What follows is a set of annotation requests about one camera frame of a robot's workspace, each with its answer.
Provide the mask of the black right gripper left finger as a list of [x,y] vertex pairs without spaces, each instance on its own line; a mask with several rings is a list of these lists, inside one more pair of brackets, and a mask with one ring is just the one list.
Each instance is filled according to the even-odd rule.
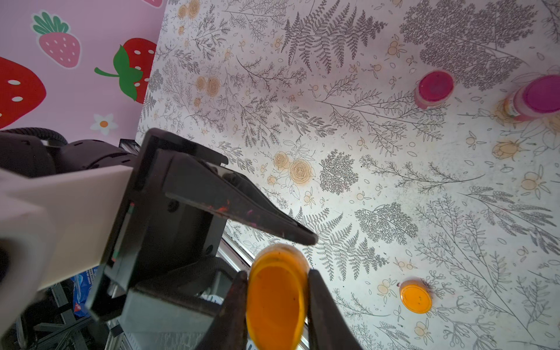
[[239,271],[221,309],[208,331],[195,348],[203,349],[245,349],[247,345],[246,301],[248,273]]

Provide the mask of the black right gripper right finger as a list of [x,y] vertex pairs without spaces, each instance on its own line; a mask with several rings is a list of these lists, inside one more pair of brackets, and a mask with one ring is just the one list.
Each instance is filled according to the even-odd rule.
[[362,350],[327,285],[317,270],[310,270],[309,281],[309,346],[310,349]]

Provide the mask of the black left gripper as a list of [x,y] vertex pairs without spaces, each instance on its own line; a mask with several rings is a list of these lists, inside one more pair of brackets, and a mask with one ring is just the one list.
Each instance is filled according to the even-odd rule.
[[198,343],[237,274],[217,257],[225,219],[296,244],[318,242],[227,163],[168,131],[146,133],[86,303],[94,319],[121,315],[141,349]]

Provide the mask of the orange paint jar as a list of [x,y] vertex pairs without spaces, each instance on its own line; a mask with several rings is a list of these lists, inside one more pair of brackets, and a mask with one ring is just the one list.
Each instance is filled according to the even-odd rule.
[[249,272],[246,324],[258,349],[296,349],[309,307],[310,265],[294,246],[262,250]]

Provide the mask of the orange jar lid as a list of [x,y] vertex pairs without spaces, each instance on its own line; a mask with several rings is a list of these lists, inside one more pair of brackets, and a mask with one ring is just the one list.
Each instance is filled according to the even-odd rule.
[[415,314],[426,314],[433,307],[433,298],[421,279],[407,279],[400,283],[402,304]]

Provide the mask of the magenta paint jar with label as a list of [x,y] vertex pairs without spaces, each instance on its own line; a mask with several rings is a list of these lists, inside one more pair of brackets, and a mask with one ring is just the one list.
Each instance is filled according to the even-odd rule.
[[516,121],[550,118],[559,113],[559,75],[539,77],[510,94],[504,113]]

